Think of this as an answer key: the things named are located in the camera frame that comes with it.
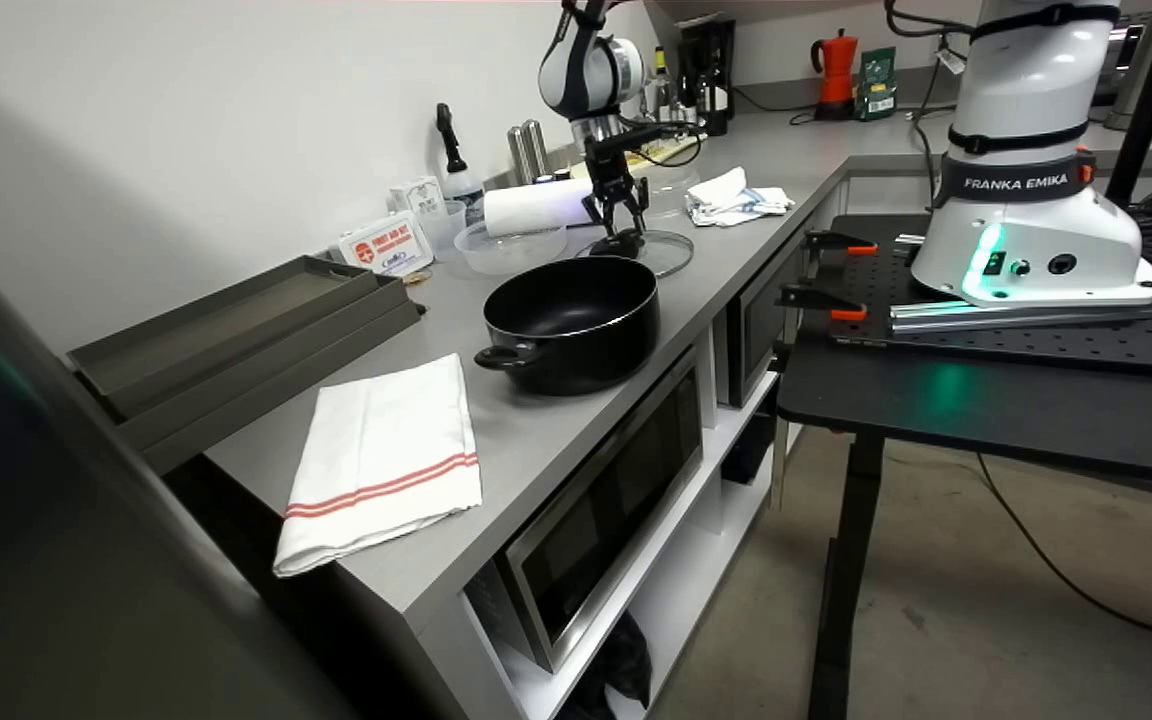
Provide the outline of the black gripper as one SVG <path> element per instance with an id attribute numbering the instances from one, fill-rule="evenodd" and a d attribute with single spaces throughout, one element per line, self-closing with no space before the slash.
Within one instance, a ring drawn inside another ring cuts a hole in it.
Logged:
<path id="1" fill-rule="evenodd" d="M 643 146 L 662 139 L 662 137 L 666 137 L 662 125 L 629 125 L 620 133 L 598 128 L 585 139 L 585 170 L 592 180 L 592 193 L 585 197 L 585 211 L 603 233 L 601 237 L 603 246 L 618 240 L 618 229 L 612 229 L 612 211 L 601 197 L 629 193 L 633 187 L 629 156 L 641 154 Z M 620 240 L 629 248 L 643 246 L 643 201 L 650 201 L 650 180 L 638 180 L 638 187 L 624 197 L 629 229 L 620 233 Z"/>

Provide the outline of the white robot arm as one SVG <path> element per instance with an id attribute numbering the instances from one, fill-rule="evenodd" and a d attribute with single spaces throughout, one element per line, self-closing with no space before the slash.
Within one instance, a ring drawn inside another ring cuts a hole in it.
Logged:
<path id="1" fill-rule="evenodd" d="M 539 100 L 582 128 L 601 248 L 638 258 L 650 193 L 624 154 L 658 128 L 603 133 L 643 84 L 633 40 L 603 33 L 620 0 L 560 0 Z M 981 0 L 947 128 L 946 180 L 911 282 L 961 302 L 1145 302 L 1139 224 L 1094 187 L 1080 148 L 1119 0 Z"/>

